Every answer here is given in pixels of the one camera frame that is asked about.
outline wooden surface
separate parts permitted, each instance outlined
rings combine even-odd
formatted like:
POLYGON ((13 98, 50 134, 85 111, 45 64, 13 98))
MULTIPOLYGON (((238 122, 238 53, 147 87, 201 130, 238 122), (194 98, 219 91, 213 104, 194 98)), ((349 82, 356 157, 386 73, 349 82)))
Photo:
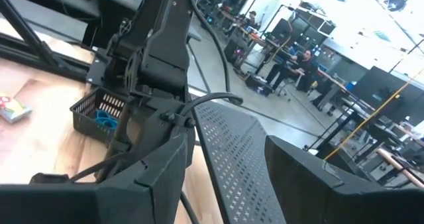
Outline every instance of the wooden surface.
MULTIPOLYGON (((393 154, 389 153, 388 151, 384 150, 383 148, 378 148, 377 154, 379 154, 387 163, 392 165, 395 169, 401 170, 403 168, 401 164, 399 164, 396 160, 394 160, 392 158, 393 154)), ((424 184, 421 183, 416 177, 414 177, 408 170, 402 170, 401 172, 415 186, 417 186, 419 188, 424 188, 424 184)))
MULTIPOLYGON (((0 29, 14 33, 2 20, 0 29)), ((38 35, 57 52, 87 62, 93 60, 91 52, 38 35)), ((13 125, 0 118, 0 184, 27 184, 37 172, 73 176, 103 159, 105 145, 73 128, 69 108, 83 97, 85 84, 0 59, 0 91, 33 109, 29 117, 13 125)), ((183 190, 200 223, 222 223, 199 146, 195 147, 193 164, 185 176, 183 190)), ((94 177, 81 181, 92 182, 94 177)), ((190 223, 181 202, 175 223, 190 223)))

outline black clothing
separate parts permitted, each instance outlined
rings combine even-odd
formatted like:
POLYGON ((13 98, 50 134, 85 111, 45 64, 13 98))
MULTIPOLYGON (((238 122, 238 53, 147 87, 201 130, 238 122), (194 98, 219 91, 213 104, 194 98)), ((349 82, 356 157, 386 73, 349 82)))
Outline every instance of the black clothing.
POLYGON ((299 76, 299 74, 295 74, 292 71, 290 71, 287 66, 283 65, 283 64, 275 64, 272 69, 271 72, 268 74, 268 76, 266 77, 266 83, 268 85, 271 84, 272 80, 277 76, 278 72, 280 73, 280 75, 278 76, 276 82, 274 82, 274 85, 272 86, 272 89, 277 89, 277 87, 280 85, 280 83, 287 78, 293 78, 293 79, 297 79, 297 77, 299 76))
POLYGON ((311 59, 304 60, 303 56, 298 56, 296 62, 297 62, 297 64, 294 64, 291 67, 294 70, 301 68, 305 71, 305 74, 308 74, 310 72, 310 70, 312 69, 311 59))
MULTIPOLYGON (((312 70, 310 59, 308 61, 304 61, 303 56, 298 56, 296 62, 297 64, 294 64, 293 66, 291 66, 293 70, 302 68, 305 71, 305 75, 309 74, 310 71, 312 70)), ((272 89, 274 90, 277 89, 277 87, 280 85, 280 83, 284 79, 292 78, 293 80, 296 80, 299 77, 299 74, 289 70, 286 62, 283 62, 283 64, 275 64, 272 67, 271 72, 266 77, 266 83, 268 85, 271 84, 272 80, 277 76, 278 72, 280 73, 280 75, 278 76, 276 82, 274 82, 274 85, 272 86, 272 89)))

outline screw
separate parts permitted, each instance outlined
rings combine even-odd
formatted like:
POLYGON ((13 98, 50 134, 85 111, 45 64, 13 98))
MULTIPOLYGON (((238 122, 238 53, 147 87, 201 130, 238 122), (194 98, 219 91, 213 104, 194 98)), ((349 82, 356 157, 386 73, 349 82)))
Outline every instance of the screw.
POLYGON ((196 126, 196 121, 192 118, 189 118, 187 121, 185 121, 185 126, 187 128, 194 128, 194 126, 196 126))
POLYGON ((161 115, 162 119, 165 121, 173 121, 175 119, 175 115, 171 112, 166 112, 161 115))

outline blue cable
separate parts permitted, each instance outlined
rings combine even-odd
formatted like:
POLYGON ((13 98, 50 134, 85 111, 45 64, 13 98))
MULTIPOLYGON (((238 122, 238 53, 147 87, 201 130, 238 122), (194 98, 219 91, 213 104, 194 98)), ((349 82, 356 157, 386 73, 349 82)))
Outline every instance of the blue cable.
POLYGON ((116 118, 108 114, 106 111, 102 110, 98 110, 95 114, 95 122, 110 127, 112 128, 112 130, 115 130, 118 125, 118 121, 116 118))

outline dark shirt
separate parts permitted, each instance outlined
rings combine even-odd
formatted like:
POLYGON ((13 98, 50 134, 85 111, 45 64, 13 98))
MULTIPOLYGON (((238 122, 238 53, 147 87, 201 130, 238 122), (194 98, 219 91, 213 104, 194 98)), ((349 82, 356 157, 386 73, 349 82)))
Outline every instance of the dark shirt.
POLYGON ((303 56, 297 56, 297 60, 296 60, 297 64, 294 64, 291 68, 296 70, 296 69, 303 69, 305 71, 305 74, 309 73, 312 70, 312 65, 311 65, 311 59, 309 60, 304 60, 303 56))

